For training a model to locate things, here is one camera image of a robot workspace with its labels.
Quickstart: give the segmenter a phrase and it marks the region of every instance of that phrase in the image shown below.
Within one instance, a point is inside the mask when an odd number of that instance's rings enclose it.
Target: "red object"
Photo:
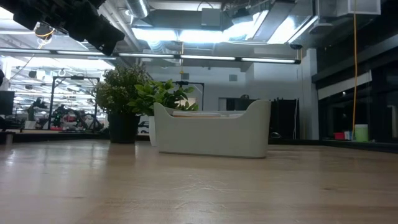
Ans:
[[[52,131],[62,131],[62,128],[51,127]]]
[[[344,140],[344,133],[335,133],[335,140]]]

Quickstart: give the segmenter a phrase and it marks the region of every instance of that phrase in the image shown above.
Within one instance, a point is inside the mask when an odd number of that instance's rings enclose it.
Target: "glass wall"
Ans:
[[[354,88],[319,101],[320,137],[350,140],[353,129]],[[371,82],[358,86],[355,124],[363,142],[398,143],[398,66],[372,70]]]

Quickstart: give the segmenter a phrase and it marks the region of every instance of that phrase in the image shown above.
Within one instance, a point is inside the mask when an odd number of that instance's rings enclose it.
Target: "ceiling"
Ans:
[[[338,43],[353,32],[353,17],[352,14],[343,16],[331,16],[329,11],[337,0],[325,0],[320,5],[320,23],[329,23],[331,28],[324,30],[318,34],[310,34],[309,30],[314,26],[308,28],[302,35],[300,35],[293,43],[303,45],[304,48],[310,47],[327,47]],[[278,39],[284,39],[288,35],[285,30],[280,27],[293,26],[294,29],[300,27],[303,22],[313,15],[313,0],[297,0],[297,2],[287,11],[285,6],[280,7],[280,12],[284,10],[285,17],[277,19],[271,15],[273,1],[260,1],[260,0],[235,0],[235,1],[210,1],[206,2],[193,1],[193,0],[149,0],[151,12],[147,19],[131,20],[127,11],[125,1],[108,0],[103,4],[99,13],[108,18],[113,26],[123,31],[126,34],[124,41],[118,42],[115,52],[154,52],[153,46],[150,46],[146,40],[137,39],[132,27],[137,27],[139,24],[150,22],[158,14],[168,14],[168,17],[161,17],[164,26],[173,27],[175,24],[167,23],[167,21],[179,21],[184,25],[183,14],[188,17],[190,15],[201,16],[202,9],[215,8],[225,12],[227,22],[231,22],[231,15],[236,13],[238,8],[251,6],[249,11],[256,13],[256,10],[269,10],[269,15],[264,21],[271,20],[270,27],[273,22],[278,23],[272,33],[267,34],[272,36],[279,33]],[[374,19],[374,15],[358,15],[358,27],[363,27]],[[179,36],[182,31],[180,29],[173,29]],[[238,41],[225,41],[217,43],[192,43],[167,40],[158,41],[162,46],[162,50],[168,53],[184,53],[189,55],[217,55],[217,56],[235,56],[235,57],[270,57],[270,58],[296,58],[298,52],[290,48],[287,44],[269,44],[272,37],[268,40],[238,40]],[[12,14],[0,8],[0,47],[7,48],[23,48],[23,49],[36,49],[42,44],[36,35],[18,23],[12,20]],[[54,50],[79,50],[79,51],[94,51],[95,49],[87,42],[77,42],[69,36],[55,32],[51,38],[51,42],[42,46],[43,49]],[[16,105],[21,109],[29,107],[37,96],[44,96],[44,100],[49,102],[51,92],[52,76],[59,74],[65,76],[69,75],[83,75],[91,78],[103,78],[105,70],[113,69],[114,65],[122,64],[124,66],[131,66],[136,63],[134,58],[118,58],[117,60],[89,60],[87,57],[70,57],[70,58],[57,58],[55,55],[48,55],[47,58],[42,57],[26,57],[26,55],[19,54],[3,54],[0,58],[2,62],[7,62],[8,72],[13,79],[11,80],[12,89],[17,91]],[[245,72],[251,65],[248,62],[223,62],[223,61],[209,61],[209,60],[175,60],[175,59],[144,59],[143,62],[147,66],[160,66],[160,67],[231,67],[241,68]],[[29,72],[37,71],[37,77],[31,78]],[[67,104],[69,107],[79,107],[93,112],[93,105],[88,102],[91,96],[88,94],[92,89],[93,83],[90,80],[64,80],[55,89],[55,104]]]

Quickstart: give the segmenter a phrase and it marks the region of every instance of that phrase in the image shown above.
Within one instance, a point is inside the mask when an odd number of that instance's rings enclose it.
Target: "ceiling light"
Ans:
[[[141,58],[174,58],[174,55],[168,54],[140,54],[140,53],[120,53],[120,57],[141,57]]]
[[[57,53],[64,55],[104,56],[101,52],[79,52],[70,50],[58,50]]]
[[[242,62],[296,63],[296,60],[274,58],[242,58]]]
[[[295,33],[295,24],[292,17],[287,17],[283,23],[274,32],[272,37],[267,41],[268,44],[284,44]]]
[[[87,59],[90,60],[116,60],[116,57],[97,57],[97,56],[88,56]]]
[[[265,11],[258,12],[255,15],[253,15],[253,20],[255,22],[254,22],[253,27],[250,29],[250,31],[246,35],[246,40],[252,39],[254,37],[256,32],[259,30],[262,22],[264,22],[264,19],[266,19],[268,12],[269,12],[268,10],[265,10]]]
[[[235,60],[235,57],[219,57],[219,56],[204,56],[204,55],[181,55],[182,59],[203,59],[203,60]]]
[[[132,28],[139,40],[177,40],[177,35],[171,29],[139,29]]]
[[[7,49],[0,48],[0,52],[5,53],[21,53],[21,54],[49,54],[49,50],[40,50],[40,49]]]
[[[222,31],[183,30],[180,41],[188,43],[220,43],[223,42]]]
[[[303,28],[301,28],[292,38],[289,39],[288,43],[292,43],[293,41],[295,41],[298,37],[300,37],[308,28],[310,28],[310,26],[312,26],[312,24],[318,20],[318,16],[314,16],[314,18],[312,18],[310,20],[310,22],[308,22]]]
[[[29,96],[51,96],[51,93],[32,93],[32,92],[15,92],[16,95],[29,95]],[[93,99],[94,96],[78,93],[54,93],[54,96],[75,96],[77,98]]]

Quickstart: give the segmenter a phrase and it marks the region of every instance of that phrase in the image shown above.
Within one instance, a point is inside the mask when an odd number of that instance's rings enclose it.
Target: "yellow cable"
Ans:
[[[356,0],[354,0],[354,60],[355,60],[355,84],[354,84],[354,110],[353,110],[353,133],[351,139],[354,139],[355,133],[355,112],[356,112],[356,85],[358,78],[358,54],[357,54],[357,31],[356,31]]]
[[[49,32],[48,34],[43,34],[43,35],[37,35],[37,34],[36,34],[36,36],[37,36],[37,37],[46,37],[46,36],[48,36],[48,35],[54,33],[54,31],[55,31],[55,29],[52,29],[52,31]]]

